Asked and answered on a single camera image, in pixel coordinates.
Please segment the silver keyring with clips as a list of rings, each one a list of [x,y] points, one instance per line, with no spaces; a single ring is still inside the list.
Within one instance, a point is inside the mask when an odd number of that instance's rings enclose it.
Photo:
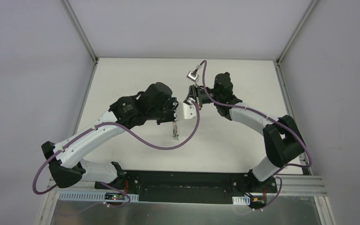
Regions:
[[[177,121],[172,122],[172,135],[179,136]]]

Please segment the green tagged key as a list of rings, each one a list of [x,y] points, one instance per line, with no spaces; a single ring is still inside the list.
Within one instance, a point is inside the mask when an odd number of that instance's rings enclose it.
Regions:
[[[178,135],[173,135],[172,137],[173,137],[174,140],[177,140],[177,141],[179,140],[179,136],[178,136]]]

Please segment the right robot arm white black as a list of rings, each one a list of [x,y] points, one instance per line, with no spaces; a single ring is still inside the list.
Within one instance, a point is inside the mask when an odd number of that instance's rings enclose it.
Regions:
[[[220,116],[241,123],[263,136],[266,156],[247,173],[246,187],[259,192],[277,171],[302,154],[304,142],[294,119],[270,117],[244,103],[233,94],[228,72],[216,75],[213,88],[191,85],[186,99],[176,108],[176,120],[197,116],[204,104],[213,103]]]

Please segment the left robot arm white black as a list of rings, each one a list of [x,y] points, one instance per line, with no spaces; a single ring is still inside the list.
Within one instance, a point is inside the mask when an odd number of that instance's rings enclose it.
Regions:
[[[177,98],[164,83],[151,84],[146,91],[120,97],[95,122],[67,140],[42,144],[49,160],[49,171],[59,188],[68,188],[79,181],[100,181],[112,189],[124,185],[120,166],[115,163],[96,163],[84,157],[126,129],[142,126],[148,120],[157,124],[175,120]]]

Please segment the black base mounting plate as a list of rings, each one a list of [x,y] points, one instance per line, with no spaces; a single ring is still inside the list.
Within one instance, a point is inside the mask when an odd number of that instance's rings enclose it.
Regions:
[[[276,194],[278,184],[271,177],[259,183],[249,173],[165,172],[125,170],[110,186],[127,189],[141,202],[231,204],[233,197]]]

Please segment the aluminium frame post left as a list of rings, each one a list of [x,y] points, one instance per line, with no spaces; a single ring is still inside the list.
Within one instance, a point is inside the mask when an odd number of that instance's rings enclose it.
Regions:
[[[69,0],[61,0],[61,3],[63,5],[64,10],[66,11],[69,20],[71,21],[76,33],[78,34],[78,37],[80,38],[80,41],[82,42],[84,48],[86,49],[88,55],[94,62],[94,64],[97,64],[98,62],[98,56],[96,55],[95,51],[93,50],[93,47],[87,38],[87,35],[76,15],[76,12],[74,11],[71,3]]]

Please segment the aluminium frame post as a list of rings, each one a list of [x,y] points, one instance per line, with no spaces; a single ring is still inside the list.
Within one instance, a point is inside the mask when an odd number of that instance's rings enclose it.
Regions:
[[[277,65],[280,66],[282,62],[284,61],[285,57],[287,56],[288,52],[290,51],[292,45],[302,32],[302,29],[304,28],[305,24],[307,23],[310,16],[313,14],[317,4],[320,2],[320,0],[310,0],[309,4],[307,5],[307,8],[303,12],[300,20],[298,21],[295,29],[293,30],[291,36],[289,37],[288,41],[286,42],[280,56],[277,59]]]
[[[87,35],[76,15],[76,12],[74,11],[71,3],[69,0],[61,0],[61,3],[63,5],[64,10],[66,11],[69,20],[71,21],[76,33],[78,34],[78,37],[80,38],[80,41],[82,42],[84,48],[86,49],[88,55],[94,62],[94,64],[97,64],[98,62],[98,56],[96,55],[95,51],[93,50],[93,47],[87,38]]]

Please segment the aluminium front rail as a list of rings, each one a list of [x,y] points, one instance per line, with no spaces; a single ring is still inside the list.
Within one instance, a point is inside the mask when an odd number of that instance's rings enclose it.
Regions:
[[[275,194],[281,188],[280,194],[284,196],[327,196],[323,180],[319,176],[281,174],[268,184],[267,189],[270,188],[274,190],[267,191],[268,195]]]

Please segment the aluminium frame post right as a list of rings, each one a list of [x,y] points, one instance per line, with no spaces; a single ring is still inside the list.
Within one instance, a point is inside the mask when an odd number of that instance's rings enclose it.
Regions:
[[[293,30],[291,36],[289,37],[288,41],[286,42],[280,56],[277,59],[277,65],[280,66],[282,62],[284,61],[285,57],[287,56],[288,52],[290,51],[292,45],[302,32],[302,29],[304,28],[305,24],[307,23],[310,16],[313,14],[317,4],[320,2],[320,0],[310,0],[309,4],[307,5],[307,8],[303,12],[300,20],[298,21],[295,29]]]

